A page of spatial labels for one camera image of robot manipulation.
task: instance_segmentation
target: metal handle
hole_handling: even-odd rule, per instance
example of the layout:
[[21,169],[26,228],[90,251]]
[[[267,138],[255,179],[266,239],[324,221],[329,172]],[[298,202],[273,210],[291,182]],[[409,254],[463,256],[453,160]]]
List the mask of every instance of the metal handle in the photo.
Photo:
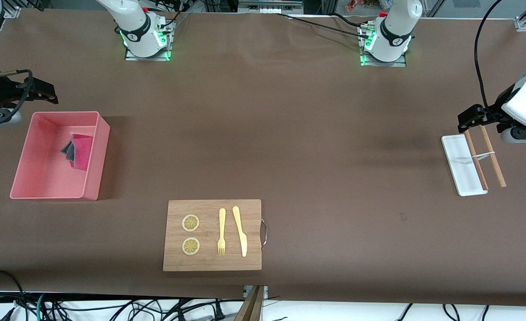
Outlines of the metal handle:
[[261,244],[261,248],[267,244],[267,223],[265,223],[265,220],[263,217],[261,217],[261,222],[263,223],[263,226],[265,226],[265,239],[263,240],[263,243]]

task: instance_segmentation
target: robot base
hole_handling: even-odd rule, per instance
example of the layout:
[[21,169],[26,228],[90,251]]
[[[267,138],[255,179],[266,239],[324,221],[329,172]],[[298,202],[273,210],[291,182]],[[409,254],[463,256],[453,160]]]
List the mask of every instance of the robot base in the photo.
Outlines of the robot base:
[[[361,27],[357,27],[358,34],[365,34],[369,37],[371,37],[373,29],[375,30],[375,27],[372,27],[370,24],[370,21],[368,24],[363,24]],[[379,61],[375,59],[372,54],[365,49],[366,43],[369,41],[369,39],[359,38],[358,39],[358,46],[360,48],[360,65],[361,66],[378,66],[378,67],[406,67],[406,55],[402,53],[400,58],[398,58],[397,61],[392,62],[384,62]]]
[[[165,17],[159,16],[161,24],[165,24]],[[167,45],[160,49],[155,55],[150,57],[138,57],[131,53],[127,48],[124,53],[124,60],[126,61],[170,61],[172,58],[172,44],[174,43],[174,31],[175,31],[176,22],[172,22],[169,26],[159,29],[159,32],[164,33],[161,36],[162,40],[167,42]]]

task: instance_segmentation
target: brown paper tabletop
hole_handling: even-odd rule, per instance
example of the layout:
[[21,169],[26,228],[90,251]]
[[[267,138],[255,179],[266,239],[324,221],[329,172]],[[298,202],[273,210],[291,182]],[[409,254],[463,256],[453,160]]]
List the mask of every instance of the brown paper tabletop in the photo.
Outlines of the brown paper tabletop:
[[[268,284],[281,299],[526,305],[526,144],[490,126],[508,187],[484,162],[489,194],[462,198],[440,143],[481,101],[478,24],[421,20],[408,67],[385,69],[361,67],[352,36],[193,14],[172,61],[125,62],[107,12],[23,10],[0,34],[0,70],[31,69],[60,103],[26,103],[0,129],[0,268],[29,291],[238,297]],[[526,34],[489,21],[480,49],[492,102],[526,71]],[[9,199],[41,110],[110,124],[100,201]],[[261,199],[263,269],[162,272],[170,199]]]

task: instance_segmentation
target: pink plastic bin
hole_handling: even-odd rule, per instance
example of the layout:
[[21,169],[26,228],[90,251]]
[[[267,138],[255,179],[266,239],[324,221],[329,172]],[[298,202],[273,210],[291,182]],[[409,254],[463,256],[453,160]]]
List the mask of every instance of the pink plastic bin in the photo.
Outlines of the pink plastic bin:
[[[10,197],[34,201],[96,201],[110,129],[96,111],[33,113]],[[72,168],[61,153],[72,134],[93,137],[86,171]]]

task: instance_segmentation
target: black cable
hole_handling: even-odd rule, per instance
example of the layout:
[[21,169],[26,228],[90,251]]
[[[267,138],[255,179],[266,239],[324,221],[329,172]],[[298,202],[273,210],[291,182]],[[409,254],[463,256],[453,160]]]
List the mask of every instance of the black cable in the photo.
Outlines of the black cable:
[[166,312],[166,315],[164,315],[160,321],[165,321],[168,319],[172,313],[176,312],[178,309],[181,309],[183,305],[190,302],[192,299],[180,299],[178,303],[176,303],[173,307],[171,307],[168,312]]
[[[486,110],[489,109],[489,104],[487,104],[487,97],[485,96],[485,86],[483,85],[483,77],[481,76],[481,69],[479,68],[479,58],[477,57],[477,44],[479,43],[479,36],[481,35],[481,29],[483,29],[483,25],[485,24],[485,20],[489,17],[489,14],[491,14],[491,11],[501,2],[502,0],[497,0],[495,3],[487,10],[487,13],[485,13],[485,16],[483,16],[483,19],[481,20],[481,24],[479,24],[479,28],[477,29],[477,35],[475,35],[475,47],[473,48],[473,55],[475,58],[475,71],[477,71],[477,79],[479,80],[479,89],[481,90],[481,97],[483,98],[483,107],[485,107]],[[489,111],[488,115],[491,115],[491,118],[495,120],[498,123],[503,123],[500,121],[497,116],[495,116],[491,111]]]
[[333,28],[333,27],[329,27],[329,26],[325,26],[325,25],[321,25],[321,24],[316,24],[312,21],[308,21],[308,20],[303,20],[303,19],[299,19],[295,16],[288,16],[286,14],[282,14],[282,13],[275,13],[279,16],[286,16],[287,18],[290,18],[290,19],[294,19],[294,20],[298,20],[298,21],[301,21],[301,22],[306,22],[307,24],[311,24],[311,25],[314,25],[314,26],[318,26],[318,27],[322,27],[322,28],[326,28],[326,29],[330,29],[330,30],[334,30],[334,31],[338,31],[339,33],[343,33],[343,34],[349,34],[349,35],[353,35],[355,37],[358,37],[358,38],[368,38],[367,35],[363,35],[363,34],[357,34],[357,33],[351,33],[351,32],[348,32],[348,31],[344,31],[344,30],[340,30],[340,29],[337,29],[337,28]]
[[[219,300],[220,303],[222,302],[243,302],[245,300],[238,300],[238,299],[228,299],[228,300]],[[177,319],[178,317],[180,317],[181,315],[184,315],[185,313],[187,312],[190,312],[192,311],[193,309],[199,309],[201,307],[205,307],[206,305],[212,305],[216,303],[215,301],[212,301],[212,302],[205,302],[205,303],[198,303],[197,305],[191,305],[189,307],[186,307],[186,308],[183,308],[182,309],[182,312],[181,313],[178,313],[175,317],[173,317],[172,319],[170,319],[170,321],[174,321],[175,319]]]
[[218,299],[216,299],[216,307],[214,308],[214,319],[216,321],[220,321],[225,318],[226,318],[226,315],[222,312],[222,305],[220,304]]
[[109,319],[109,321],[115,321],[117,317],[119,317],[119,315],[122,313],[122,311],[124,311],[124,309],[126,309],[129,305],[131,305],[132,303],[134,303],[136,300],[130,300],[128,301],[125,305],[123,305],[122,307],[120,307],[120,309],[118,309],[113,315],[112,317]]
[[[27,300],[25,299],[25,292],[23,291],[23,288],[21,287],[21,284],[19,284],[19,281],[17,281],[15,276],[13,276],[13,274],[11,274],[10,272],[4,271],[4,270],[0,270],[0,274],[4,274],[5,276],[9,276],[12,279],[12,281],[15,283],[15,285],[19,289],[19,294],[21,294],[21,299],[23,300],[23,304],[27,306]],[[27,311],[25,313],[25,320],[29,321],[29,313],[27,313]]]
[[402,313],[402,316],[397,319],[396,321],[403,321],[404,320],[404,317],[406,317],[406,314],[407,312],[410,310],[410,308],[412,307],[412,305],[414,305],[414,303],[410,303],[407,305],[406,309],[404,309],[404,312]]
[[69,319],[69,313],[67,313],[67,311],[61,311],[61,309],[57,309],[57,313],[59,314],[59,317],[61,317],[61,320],[72,321],[71,319]]
[[12,319],[12,314],[14,310],[15,307],[11,308],[10,311],[8,311],[8,313],[6,313],[6,315],[4,315],[4,317],[0,319],[0,321],[10,321]]
[[338,14],[336,12],[333,12],[333,13],[329,13],[329,16],[337,16],[338,18],[341,18],[342,21],[346,22],[347,24],[351,25],[351,26],[354,26],[354,27],[360,27],[361,24],[355,24],[354,22],[346,19],[343,15],[341,14]]
[[166,1],[165,1],[165,0],[162,0],[162,1],[157,0],[157,1],[156,1],[156,6],[158,6],[158,3],[159,3],[159,2],[162,2],[162,5],[166,8],[166,10],[172,9],[172,10],[174,10],[175,12],[176,12],[176,11],[177,11],[177,12],[180,11],[180,8],[176,8],[175,6],[173,6],[173,4],[172,4],[172,6],[168,6],[168,5],[166,4]]
[[33,8],[36,8],[37,10],[39,10],[40,12],[44,11],[45,8],[43,7],[40,7],[40,6],[37,6],[37,4],[35,4],[34,2],[31,2],[31,0],[26,0],[28,4],[32,5]]
[[212,10],[214,10],[213,12],[217,12],[216,8],[219,8],[222,5],[221,1],[218,4],[209,4],[209,3],[205,2],[204,0],[200,0],[200,2],[202,2],[202,4],[205,4],[206,6],[211,6]]
[[178,16],[180,15],[181,12],[178,12],[172,19],[170,19],[166,24],[164,25],[160,25],[160,28],[163,28],[165,26],[168,26],[170,24],[172,24],[173,22],[176,21],[176,19],[178,18]]
[[53,307],[55,307],[55,305],[59,306],[59,303],[57,301],[53,302],[53,304],[51,305],[51,315],[53,315],[53,320],[56,320],[57,317],[55,317],[55,309],[53,309]]
[[61,307],[61,309],[67,310],[67,311],[96,311],[96,310],[101,310],[101,309],[115,309],[115,308],[120,308],[122,306],[123,305],[112,305],[110,307],[98,307],[98,308],[89,308],[89,309],[72,309],[72,308],[67,308],[67,307]]
[[481,315],[481,321],[485,321],[485,316],[489,312],[489,305],[485,305],[485,310],[483,310],[483,315]]
[[144,309],[146,309],[146,307],[148,307],[149,305],[153,304],[155,301],[158,301],[158,300],[152,300],[152,301],[146,303],[146,304],[143,305],[140,309],[138,309],[138,311],[135,311],[135,309],[132,308],[132,310],[135,311],[135,312],[134,312],[134,314],[132,315],[132,317],[129,317],[128,321],[134,321],[134,317],[136,317],[136,315],[137,315],[138,313],[140,313],[141,311],[143,311]]
[[451,307],[453,308],[453,311],[455,311],[455,316],[457,317],[457,319],[454,319],[451,314],[449,314],[449,312],[447,312],[447,305],[442,305],[442,308],[443,308],[443,312],[445,312],[445,314],[452,320],[452,321],[461,321],[461,319],[459,318],[459,313],[457,312],[457,308],[455,307],[455,305],[451,305]]
[[[138,303],[138,302],[135,302],[134,303],[135,305],[139,306],[139,307],[143,307],[144,305],[142,303]],[[158,305],[159,309],[160,310],[157,310],[157,309],[153,309],[151,307],[146,307],[146,309],[149,309],[150,311],[154,311],[156,313],[165,313],[162,308],[160,307],[160,303],[158,301],[156,301],[156,304]]]
[[41,315],[44,315],[45,320],[51,320],[49,317],[49,313],[47,313],[47,307],[45,306],[45,302],[41,302],[41,306],[39,307],[39,312],[41,312]]
[[150,312],[150,311],[146,311],[146,310],[144,310],[144,311],[142,311],[142,312],[144,312],[144,313],[148,313],[149,315],[152,315],[152,321],[156,321],[156,317],[154,316],[154,313],[152,313],[152,312]]

